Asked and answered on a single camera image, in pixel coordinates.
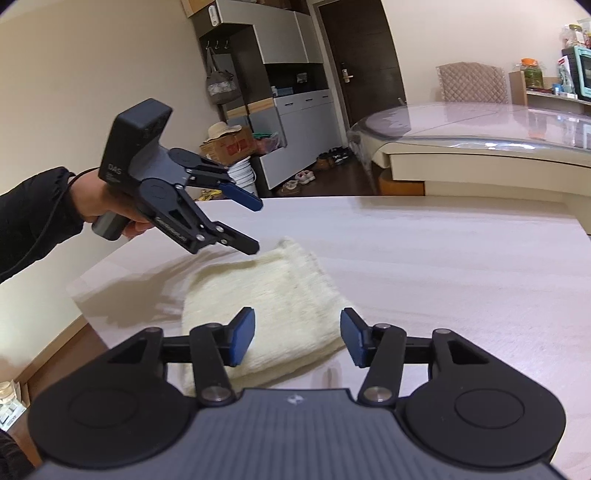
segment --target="cabinet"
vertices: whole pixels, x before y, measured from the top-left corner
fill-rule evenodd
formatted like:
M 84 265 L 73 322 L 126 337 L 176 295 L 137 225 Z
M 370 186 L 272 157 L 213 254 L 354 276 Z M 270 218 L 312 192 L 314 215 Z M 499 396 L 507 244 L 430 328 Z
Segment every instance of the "cabinet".
M 261 157 L 269 189 L 312 165 L 320 153 L 341 145 L 329 90 L 276 98 L 275 105 L 287 145 Z
M 314 24 L 312 17 L 299 12 L 293 12 L 295 21 L 300 29 L 301 41 L 304 44 L 304 51 L 306 52 L 307 63 L 322 63 L 322 54 L 320 47 L 316 40 L 316 33 L 314 32 Z
M 222 23 L 253 26 L 263 63 L 308 62 L 294 12 L 233 0 L 216 3 Z

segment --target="chair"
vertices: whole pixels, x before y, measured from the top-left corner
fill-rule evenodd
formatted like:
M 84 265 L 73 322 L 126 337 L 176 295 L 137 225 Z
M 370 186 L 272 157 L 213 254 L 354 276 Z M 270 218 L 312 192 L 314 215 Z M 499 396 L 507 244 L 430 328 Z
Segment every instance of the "chair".
M 436 69 L 445 102 L 509 103 L 502 68 L 461 61 Z

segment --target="blue gripper pad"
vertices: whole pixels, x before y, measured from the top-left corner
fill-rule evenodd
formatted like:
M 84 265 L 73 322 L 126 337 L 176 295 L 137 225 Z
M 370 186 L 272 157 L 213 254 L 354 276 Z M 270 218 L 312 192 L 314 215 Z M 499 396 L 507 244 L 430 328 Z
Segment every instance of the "blue gripper pad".
M 253 212 L 258 212 L 262 209 L 262 200 L 259 197 L 240 188 L 235 183 L 222 183 L 219 189 L 230 200 L 234 200 L 234 202 L 245 206 Z
M 235 367 L 242 363 L 248 346 L 255 336 L 255 311 L 252 308 L 244 308 L 238 315 L 241 315 L 241 318 L 238 319 L 236 325 L 232 325 L 234 336 L 230 342 L 229 367 Z
M 340 313 L 340 337 L 343 339 L 349 355 L 356 367 L 368 367 L 368 353 L 363 348 L 363 336 L 361 330 L 355 325 L 353 319 L 346 310 Z

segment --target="human hand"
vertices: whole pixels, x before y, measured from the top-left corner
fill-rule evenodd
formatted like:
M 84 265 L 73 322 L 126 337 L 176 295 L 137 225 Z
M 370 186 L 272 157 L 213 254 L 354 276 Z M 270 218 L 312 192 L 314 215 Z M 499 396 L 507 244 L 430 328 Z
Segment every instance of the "human hand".
M 99 178 L 93 170 L 82 175 L 70 187 L 70 197 L 85 222 L 93 223 L 106 212 L 118 213 L 130 219 L 123 234 L 127 238 L 141 235 L 153 225 L 137 211 L 133 199 L 115 190 Z

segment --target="door handle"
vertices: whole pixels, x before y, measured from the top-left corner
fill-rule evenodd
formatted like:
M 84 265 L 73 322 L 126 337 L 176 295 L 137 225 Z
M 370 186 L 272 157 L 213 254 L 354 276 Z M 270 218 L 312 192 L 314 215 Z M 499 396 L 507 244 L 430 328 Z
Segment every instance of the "door handle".
M 347 69 L 343 69 L 341 72 L 343 72 L 343 81 L 345 83 L 349 83 L 353 78 L 353 75 L 349 75 L 349 71 Z

